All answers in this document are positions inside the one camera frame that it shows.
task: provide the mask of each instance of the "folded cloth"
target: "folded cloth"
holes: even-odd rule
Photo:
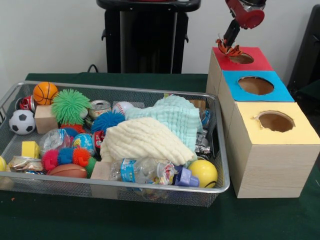
[[[170,95],[158,100],[153,107],[130,108],[127,120],[151,117],[167,126],[191,151],[195,151],[197,132],[202,133],[199,109],[183,97]]]
[[[102,162],[149,157],[177,166],[194,158],[193,151],[169,128],[151,117],[127,120],[107,128],[100,155]]]

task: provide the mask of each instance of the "red can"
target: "red can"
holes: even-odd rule
[[[36,112],[36,104],[34,101],[34,96],[26,96],[19,98],[15,103],[15,110],[30,110],[31,112]]]
[[[101,143],[105,138],[104,131],[96,131],[92,134],[92,142],[96,154],[100,154]]]

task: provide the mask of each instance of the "circular hole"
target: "circular hole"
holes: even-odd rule
[[[275,89],[271,82],[257,76],[243,77],[238,83],[247,93],[256,95],[266,95],[272,93]]]
[[[281,133],[287,132],[295,126],[291,117],[278,111],[263,112],[258,116],[258,119],[264,128]]]
[[[252,64],[255,61],[252,56],[246,53],[242,53],[239,56],[230,56],[229,58],[235,64]]]

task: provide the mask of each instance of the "orange basketball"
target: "orange basketball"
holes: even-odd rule
[[[58,94],[58,88],[51,82],[40,82],[33,89],[33,99],[40,105],[51,105]]]

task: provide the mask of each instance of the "box stack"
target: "box stack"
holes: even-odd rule
[[[320,139],[257,47],[226,57],[214,47],[207,93],[218,96],[238,198],[299,197]]]

